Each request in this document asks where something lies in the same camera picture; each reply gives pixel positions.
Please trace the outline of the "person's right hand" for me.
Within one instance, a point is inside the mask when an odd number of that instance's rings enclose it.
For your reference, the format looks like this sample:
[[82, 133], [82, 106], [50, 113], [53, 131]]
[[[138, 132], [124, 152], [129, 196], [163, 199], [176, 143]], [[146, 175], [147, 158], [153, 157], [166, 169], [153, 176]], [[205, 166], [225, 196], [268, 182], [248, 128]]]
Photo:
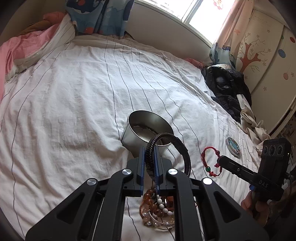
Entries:
[[276, 208], [277, 206], [283, 205], [283, 200], [279, 202], [260, 202], [257, 201], [255, 204], [254, 198], [252, 198], [253, 192], [248, 192], [247, 196], [241, 201], [241, 207], [251, 216], [253, 216], [253, 211], [256, 210], [259, 213], [258, 218], [256, 219], [257, 222], [261, 226], [265, 226], [268, 219], [271, 217], [271, 211]]

